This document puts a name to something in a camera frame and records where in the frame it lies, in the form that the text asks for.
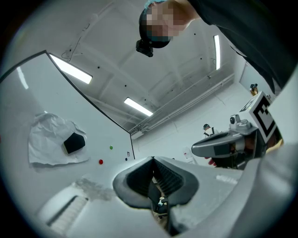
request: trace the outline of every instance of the crumpled paper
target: crumpled paper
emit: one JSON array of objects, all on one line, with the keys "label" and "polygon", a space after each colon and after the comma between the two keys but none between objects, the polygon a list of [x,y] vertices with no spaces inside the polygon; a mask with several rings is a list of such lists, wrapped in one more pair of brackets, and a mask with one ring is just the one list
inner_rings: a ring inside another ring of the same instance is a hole
[{"label": "crumpled paper", "polygon": [[51,113],[36,115],[29,134],[29,162],[61,165],[90,159],[87,142],[80,150],[67,154],[63,142],[74,132],[86,142],[86,133],[74,122]]}]

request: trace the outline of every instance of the white plastic surface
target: white plastic surface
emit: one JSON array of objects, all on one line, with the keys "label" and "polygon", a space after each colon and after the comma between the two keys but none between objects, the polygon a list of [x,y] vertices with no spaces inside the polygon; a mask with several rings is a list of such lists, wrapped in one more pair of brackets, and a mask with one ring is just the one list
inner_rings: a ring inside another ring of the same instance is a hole
[{"label": "white plastic surface", "polygon": [[[34,116],[45,111],[75,122],[87,133],[90,160],[57,166],[29,164],[30,126]],[[134,159],[130,134],[80,95],[47,54],[25,62],[0,83],[0,136],[1,175],[14,200],[29,212],[36,212],[83,174],[96,169],[101,173],[125,158]]]}]

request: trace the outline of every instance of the ceiling light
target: ceiling light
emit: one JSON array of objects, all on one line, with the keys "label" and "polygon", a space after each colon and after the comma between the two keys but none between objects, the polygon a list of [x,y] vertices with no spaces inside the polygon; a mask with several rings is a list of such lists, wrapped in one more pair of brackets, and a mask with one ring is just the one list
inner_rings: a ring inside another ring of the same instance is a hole
[{"label": "ceiling light", "polygon": [[216,70],[220,68],[220,45],[219,45],[219,36],[215,35],[214,44],[215,44],[215,54],[216,54]]},{"label": "ceiling light", "polygon": [[75,78],[85,82],[86,84],[90,83],[92,76],[89,74],[84,73],[82,70],[77,69],[76,67],[72,66],[71,64],[53,56],[50,54],[50,56],[52,57],[52,59],[55,61],[55,63],[57,64],[57,66],[63,71],[66,72],[72,76],[74,76]]},{"label": "ceiling light", "polygon": [[124,103],[126,103],[127,105],[130,105],[134,109],[146,114],[147,116],[153,115],[152,112],[148,111],[146,108],[142,107],[140,104],[137,104],[135,101],[131,100],[130,98],[126,98]]}]

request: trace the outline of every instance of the white ceiling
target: white ceiling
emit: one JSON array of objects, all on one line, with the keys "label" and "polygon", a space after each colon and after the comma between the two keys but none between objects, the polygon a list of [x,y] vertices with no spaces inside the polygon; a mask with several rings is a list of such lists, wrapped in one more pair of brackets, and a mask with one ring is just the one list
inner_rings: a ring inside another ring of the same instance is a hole
[{"label": "white ceiling", "polygon": [[[192,22],[165,48],[154,49],[152,58],[138,53],[138,19],[145,2],[48,3],[21,29],[11,62],[44,49],[66,61],[71,59],[71,64],[93,78],[89,85],[70,79],[107,115],[127,130],[140,123],[150,127],[232,77],[234,53],[220,31],[202,20]],[[220,36],[221,46],[221,69],[217,71],[214,35]],[[127,97],[155,114],[147,118],[124,104]]]}]

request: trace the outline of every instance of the black camera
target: black camera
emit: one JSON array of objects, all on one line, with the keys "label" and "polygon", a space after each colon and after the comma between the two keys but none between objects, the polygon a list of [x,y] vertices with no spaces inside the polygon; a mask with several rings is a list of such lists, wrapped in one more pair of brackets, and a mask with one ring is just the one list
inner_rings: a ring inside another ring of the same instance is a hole
[{"label": "black camera", "polygon": [[135,49],[137,52],[147,55],[148,57],[153,56],[153,48],[145,44],[143,40],[138,40],[136,42]]}]

